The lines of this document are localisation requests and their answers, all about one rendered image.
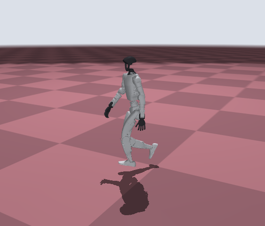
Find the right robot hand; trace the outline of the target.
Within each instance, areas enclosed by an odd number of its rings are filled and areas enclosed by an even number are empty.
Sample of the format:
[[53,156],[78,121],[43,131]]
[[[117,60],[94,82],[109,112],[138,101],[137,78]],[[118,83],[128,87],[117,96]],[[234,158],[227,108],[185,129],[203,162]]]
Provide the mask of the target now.
[[113,107],[112,107],[112,104],[113,104],[113,102],[110,102],[109,106],[108,106],[108,107],[106,108],[106,110],[105,110],[104,115],[105,115],[106,118],[109,118],[109,117],[108,117],[108,114],[109,114],[111,108],[113,108]]

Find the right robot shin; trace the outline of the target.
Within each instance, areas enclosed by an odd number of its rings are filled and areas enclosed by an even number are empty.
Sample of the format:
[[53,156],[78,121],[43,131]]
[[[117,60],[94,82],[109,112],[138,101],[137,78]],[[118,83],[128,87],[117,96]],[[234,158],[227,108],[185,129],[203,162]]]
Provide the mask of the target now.
[[133,145],[131,145],[131,147],[134,148],[141,148],[141,149],[152,149],[151,145],[145,144],[143,141],[140,140],[135,140],[135,143]]

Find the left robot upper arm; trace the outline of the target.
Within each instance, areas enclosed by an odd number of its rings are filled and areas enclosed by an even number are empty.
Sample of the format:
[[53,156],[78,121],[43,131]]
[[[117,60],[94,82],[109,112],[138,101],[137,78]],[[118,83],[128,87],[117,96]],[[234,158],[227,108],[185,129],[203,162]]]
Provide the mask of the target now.
[[138,100],[139,100],[139,96],[140,95],[143,95],[145,97],[145,94],[144,94],[144,90],[143,90],[143,87],[142,87],[142,84],[141,84],[141,78],[138,77],[138,76],[133,76],[132,77],[132,81],[133,81],[133,84],[136,86],[136,89],[139,93],[138,95]]

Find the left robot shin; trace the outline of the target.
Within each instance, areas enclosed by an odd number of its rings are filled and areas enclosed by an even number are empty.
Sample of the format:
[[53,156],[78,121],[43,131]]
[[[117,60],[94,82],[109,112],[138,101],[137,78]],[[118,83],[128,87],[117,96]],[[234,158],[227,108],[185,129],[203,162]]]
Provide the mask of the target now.
[[128,136],[125,136],[121,140],[121,144],[122,144],[123,150],[124,150],[124,152],[126,154],[126,157],[128,158],[128,161],[129,162],[132,162],[132,157],[131,157],[132,149],[131,149],[131,144],[130,144],[129,137]]

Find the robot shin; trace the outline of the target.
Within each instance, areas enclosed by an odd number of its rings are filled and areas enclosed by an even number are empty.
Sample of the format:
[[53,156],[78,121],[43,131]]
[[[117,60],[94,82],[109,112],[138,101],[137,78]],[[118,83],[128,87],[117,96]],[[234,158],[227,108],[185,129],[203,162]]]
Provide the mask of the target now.
[[140,140],[135,140],[135,143],[133,145],[131,145],[131,147],[134,148],[141,148],[141,149],[152,149],[151,145],[145,144],[143,141]]
[[130,144],[129,137],[128,136],[125,136],[121,140],[121,144],[122,144],[123,150],[124,150],[124,152],[126,154],[126,157],[128,158],[128,161],[129,162],[132,162],[132,157],[131,157],[132,149],[131,149],[131,144]]

